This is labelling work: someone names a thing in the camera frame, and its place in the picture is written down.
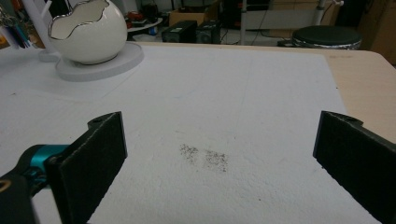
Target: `white egg-shaped vase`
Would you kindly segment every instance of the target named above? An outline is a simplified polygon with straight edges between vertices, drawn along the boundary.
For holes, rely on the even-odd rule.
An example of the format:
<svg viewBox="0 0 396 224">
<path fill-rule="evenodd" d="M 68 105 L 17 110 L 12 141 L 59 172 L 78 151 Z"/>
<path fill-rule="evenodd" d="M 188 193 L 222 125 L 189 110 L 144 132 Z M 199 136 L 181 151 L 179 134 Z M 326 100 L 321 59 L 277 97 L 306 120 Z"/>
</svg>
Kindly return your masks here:
<svg viewBox="0 0 396 224">
<path fill-rule="evenodd" d="M 65 58 L 83 64 L 115 58 L 126 39 L 122 13 L 108 0 L 80 2 L 72 12 L 55 17 L 49 25 L 52 46 Z"/>
</svg>

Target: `stool seat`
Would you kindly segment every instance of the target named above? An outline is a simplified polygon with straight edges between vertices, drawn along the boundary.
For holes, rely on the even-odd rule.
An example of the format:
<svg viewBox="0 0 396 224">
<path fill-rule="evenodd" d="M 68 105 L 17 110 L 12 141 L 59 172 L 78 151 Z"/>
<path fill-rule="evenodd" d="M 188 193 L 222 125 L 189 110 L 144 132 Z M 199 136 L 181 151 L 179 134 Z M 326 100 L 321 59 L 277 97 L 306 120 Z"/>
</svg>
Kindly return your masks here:
<svg viewBox="0 0 396 224">
<path fill-rule="evenodd" d="M 308 26 L 293 32 L 291 43 L 312 49 L 358 49 L 361 35 L 338 26 Z"/>
</svg>

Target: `white foam sheet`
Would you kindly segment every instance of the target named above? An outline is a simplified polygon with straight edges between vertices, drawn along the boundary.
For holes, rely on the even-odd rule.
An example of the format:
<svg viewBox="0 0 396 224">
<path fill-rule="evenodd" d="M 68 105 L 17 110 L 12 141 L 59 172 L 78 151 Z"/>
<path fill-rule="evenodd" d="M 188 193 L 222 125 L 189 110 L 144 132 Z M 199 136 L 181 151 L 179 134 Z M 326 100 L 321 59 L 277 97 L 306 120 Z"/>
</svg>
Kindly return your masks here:
<svg viewBox="0 0 396 224">
<path fill-rule="evenodd" d="M 129 157 L 90 223 L 376 223 L 312 156 L 320 111 L 346 113 L 322 56 L 143 51 L 134 70 L 84 83 L 33 56 L 2 65 L 0 174 L 121 111 Z M 60 222 L 49 190 L 34 203 L 42 223 Z"/>
</svg>

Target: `dark stain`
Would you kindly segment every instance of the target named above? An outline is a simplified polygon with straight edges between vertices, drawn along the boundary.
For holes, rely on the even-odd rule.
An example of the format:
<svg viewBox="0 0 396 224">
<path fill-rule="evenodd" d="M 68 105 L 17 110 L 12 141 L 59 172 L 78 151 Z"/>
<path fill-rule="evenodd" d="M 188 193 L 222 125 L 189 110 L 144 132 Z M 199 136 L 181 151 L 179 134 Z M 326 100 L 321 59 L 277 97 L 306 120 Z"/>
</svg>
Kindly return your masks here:
<svg viewBox="0 0 396 224">
<path fill-rule="evenodd" d="M 206 151 L 204 167 L 209 170 L 227 172 L 228 156 L 215 151 Z"/>
<path fill-rule="evenodd" d="M 194 165 L 197 162 L 198 148 L 183 144 L 180 146 L 180 153 L 190 164 Z"/>
</svg>

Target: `white saucer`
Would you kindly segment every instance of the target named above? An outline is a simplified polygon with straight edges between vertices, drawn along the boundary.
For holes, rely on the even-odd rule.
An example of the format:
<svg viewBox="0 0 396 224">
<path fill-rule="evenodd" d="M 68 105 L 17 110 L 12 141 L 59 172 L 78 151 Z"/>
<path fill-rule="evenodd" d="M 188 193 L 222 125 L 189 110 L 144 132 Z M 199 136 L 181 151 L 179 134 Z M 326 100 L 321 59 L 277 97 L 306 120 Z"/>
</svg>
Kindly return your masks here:
<svg viewBox="0 0 396 224">
<path fill-rule="evenodd" d="M 67 81 L 94 81 L 114 77 L 138 66 L 144 59 L 143 50 L 135 43 L 127 42 L 118 55 L 107 62 L 82 64 L 61 57 L 55 68 L 60 78 Z"/>
</svg>

